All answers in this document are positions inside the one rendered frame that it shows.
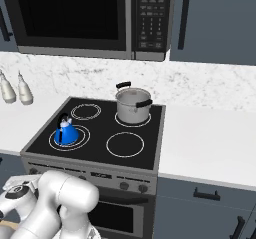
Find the slate blue wall cupboard door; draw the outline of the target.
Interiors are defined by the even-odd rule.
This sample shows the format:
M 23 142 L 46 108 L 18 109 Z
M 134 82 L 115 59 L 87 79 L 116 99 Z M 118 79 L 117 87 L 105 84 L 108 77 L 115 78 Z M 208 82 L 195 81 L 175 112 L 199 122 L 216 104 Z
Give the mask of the slate blue wall cupboard door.
M 6 4 L 5 4 L 4 0 L 0 0 L 0 6 L 5 10 L 5 12 L 8 15 Z M 13 33 L 9 15 L 8 15 L 7 27 L 9 29 L 9 31 Z M 13 33 L 13 36 L 11 37 L 11 41 L 5 42 L 3 39 L 2 32 L 0 30 L 0 52 L 17 52 L 17 51 L 18 51 L 18 48 L 17 48 L 15 37 L 14 37 L 14 33 Z
M 178 50 L 182 3 L 174 2 L 172 61 L 256 65 L 256 0 L 190 0 Z

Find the black and steel microwave oven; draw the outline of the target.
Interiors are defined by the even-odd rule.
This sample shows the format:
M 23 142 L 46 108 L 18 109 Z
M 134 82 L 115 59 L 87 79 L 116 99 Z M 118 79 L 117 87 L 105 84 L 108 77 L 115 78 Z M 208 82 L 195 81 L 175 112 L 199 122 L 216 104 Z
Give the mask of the black and steel microwave oven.
M 4 0 L 22 54 L 163 61 L 173 0 Z

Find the slate blue base cupboard door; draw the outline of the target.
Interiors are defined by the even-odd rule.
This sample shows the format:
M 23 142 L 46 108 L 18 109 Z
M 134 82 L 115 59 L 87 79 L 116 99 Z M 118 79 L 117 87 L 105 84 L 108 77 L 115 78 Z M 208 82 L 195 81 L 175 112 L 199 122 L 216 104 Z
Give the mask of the slate blue base cupboard door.
M 250 217 L 242 231 L 240 239 L 249 239 L 256 228 L 256 206 L 254 207 Z
M 245 224 L 250 211 L 208 204 L 161 207 L 156 215 L 154 239 L 230 239 L 237 216 Z

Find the black oven door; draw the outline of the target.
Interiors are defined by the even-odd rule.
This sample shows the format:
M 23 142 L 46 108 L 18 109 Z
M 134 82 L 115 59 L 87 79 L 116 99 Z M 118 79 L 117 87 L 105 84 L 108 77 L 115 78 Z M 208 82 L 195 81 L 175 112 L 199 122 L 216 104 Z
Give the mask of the black oven door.
M 155 196 L 99 188 L 101 194 L 131 194 L 148 199 L 139 205 L 121 205 L 102 202 L 99 198 L 97 206 L 88 214 L 89 220 L 97 228 L 102 239 L 152 239 Z

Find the pale grey bottle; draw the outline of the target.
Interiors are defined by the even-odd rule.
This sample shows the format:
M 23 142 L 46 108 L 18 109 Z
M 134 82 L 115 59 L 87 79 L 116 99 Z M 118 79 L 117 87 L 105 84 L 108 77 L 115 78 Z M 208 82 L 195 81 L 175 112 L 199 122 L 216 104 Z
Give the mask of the pale grey bottle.
M 23 105 L 30 105 L 33 103 L 33 95 L 32 92 L 28 86 L 28 84 L 25 82 L 23 76 L 21 73 L 18 73 L 18 90 L 19 90 L 19 99 Z
M 6 79 L 4 73 L 0 70 L 0 85 L 3 100 L 8 103 L 14 103 L 16 101 L 16 93 L 12 88 L 10 82 Z

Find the slate blue drawer front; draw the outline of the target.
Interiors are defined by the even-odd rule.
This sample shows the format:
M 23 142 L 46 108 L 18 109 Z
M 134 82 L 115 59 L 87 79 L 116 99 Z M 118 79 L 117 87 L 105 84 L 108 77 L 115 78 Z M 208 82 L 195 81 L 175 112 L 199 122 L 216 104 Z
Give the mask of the slate blue drawer front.
M 195 188 L 199 192 L 214 194 L 217 190 L 220 201 L 193 197 Z M 158 178 L 157 194 L 159 196 L 213 204 L 242 210 L 252 210 L 256 205 L 256 192 L 223 186 L 208 185 L 190 181 Z
M 0 153 L 0 187 L 11 176 L 24 175 L 26 173 L 20 156 Z

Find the black hob stove with oven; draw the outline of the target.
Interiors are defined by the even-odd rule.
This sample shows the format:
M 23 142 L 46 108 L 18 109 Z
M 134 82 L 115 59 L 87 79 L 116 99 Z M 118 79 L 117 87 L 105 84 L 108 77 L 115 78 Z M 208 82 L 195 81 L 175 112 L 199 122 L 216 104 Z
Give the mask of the black hob stove with oven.
M 62 113 L 72 119 L 78 140 L 70 145 L 55 142 L 57 121 Z M 156 197 L 157 174 L 163 134 L 165 107 L 153 105 L 149 118 L 139 124 L 124 123 L 117 117 L 114 101 L 68 98 L 21 150 L 26 172 L 36 168 L 66 172 L 98 188 L 140 193 Z M 129 184 L 128 190 L 120 183 Z

